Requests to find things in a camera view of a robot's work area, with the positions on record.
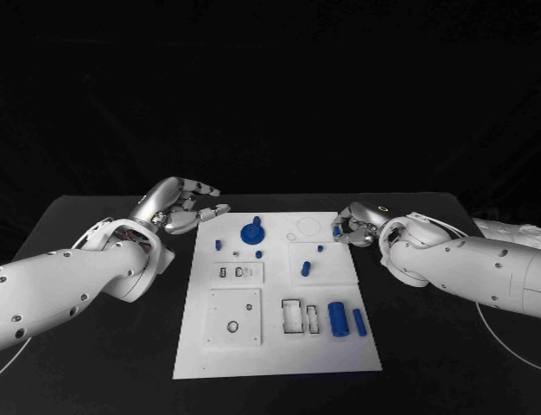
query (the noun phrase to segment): black backdrop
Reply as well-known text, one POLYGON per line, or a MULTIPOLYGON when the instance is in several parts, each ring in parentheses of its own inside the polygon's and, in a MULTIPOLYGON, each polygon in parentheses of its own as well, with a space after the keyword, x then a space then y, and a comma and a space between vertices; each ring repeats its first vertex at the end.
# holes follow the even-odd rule
POLYGON ((409 3, 0 5, 0 255, 60 195, 166 176, 541 225, 541 1, 409 3))

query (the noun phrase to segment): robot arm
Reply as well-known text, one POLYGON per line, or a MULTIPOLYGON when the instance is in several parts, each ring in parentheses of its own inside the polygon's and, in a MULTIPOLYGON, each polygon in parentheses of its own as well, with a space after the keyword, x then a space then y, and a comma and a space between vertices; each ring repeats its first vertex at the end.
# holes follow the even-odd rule
POLYGON ((361 237, 352 234, 365 229, 380 241, 381 263, 401 282, 416 287, 432 283, 476 303, 541 318, 541 250, 495 239, 453 239, 422 214, 386 221, 388 210, 361 203, 347 210, 335 223, 352 212, 354 232, 344 233, 338 225, 335 239, 357 245, 361 237))
POLYGON ((100 221, 71 249, 0 266, 0 350, 63 324, 103 291, 133 302, 175 258, 156 232, 185 233, 228 212, 192 212, 192 191, 218 196, 200 182, 172 177, 142 198, 130 218, 100 221))

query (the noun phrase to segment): blue round part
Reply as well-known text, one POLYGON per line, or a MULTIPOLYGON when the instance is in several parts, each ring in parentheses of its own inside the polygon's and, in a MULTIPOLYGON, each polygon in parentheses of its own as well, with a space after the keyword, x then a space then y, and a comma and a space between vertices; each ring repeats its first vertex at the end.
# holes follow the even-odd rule
POLYGON ((254 222, 243 227, 243 241, 249 245, 257 245, 264 239, 264 228, 262 227, 262 218, 254 217, 254 222))
POLYGON ((306 261, 305 266, 302 267, 302 275, 308 277, 311 275, 311 263, 306 261))
POLYGON ((367 335, 367 327, 364 326, 361 309, 354 310, 354 320, 355 320, 355 325, 358 326, 358 334, 367 335))
POLYGON ((335 302, 329 304, 331 330, 335 337, 347 337, 349 335, 348 317, 345 316, 344 303, 335 302))

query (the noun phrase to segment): table surface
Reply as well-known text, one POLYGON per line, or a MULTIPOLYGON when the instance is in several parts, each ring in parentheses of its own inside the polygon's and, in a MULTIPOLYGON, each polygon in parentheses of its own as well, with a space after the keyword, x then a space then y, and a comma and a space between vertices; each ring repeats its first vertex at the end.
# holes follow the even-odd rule
MULTIPOLYGON (((126 217, 140 196, 63 196, 15 259, 73 245, 107 216, 126 217)), ((420 212, 481 236, 446 193, 223 195, 234 212, 341 211, 352 201, 420 212)), ((174 380, 197 231, 163 234, 176 259, 135 303, 107 294, 32 339, 0 376, 0 413, 540 413, 541 371, 497 343, 475 304, 436 287, 404 285, 381 266, 377 246, 352 247, 383 372, 174 380)), ((541 365, 541 322, 484 311, 510 346, 541 365)), ((0 352, 0 367, 18 347, 0 352)))

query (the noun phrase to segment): silver joint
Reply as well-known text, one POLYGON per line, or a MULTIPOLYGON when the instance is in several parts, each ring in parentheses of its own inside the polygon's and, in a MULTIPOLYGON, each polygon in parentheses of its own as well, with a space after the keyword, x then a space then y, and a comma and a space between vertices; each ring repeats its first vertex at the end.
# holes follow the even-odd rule
POLYGON ((150 222, 156 227, 163 227, 168 223, 168 215, 163 212, 158 212, 153 215, 150 222))

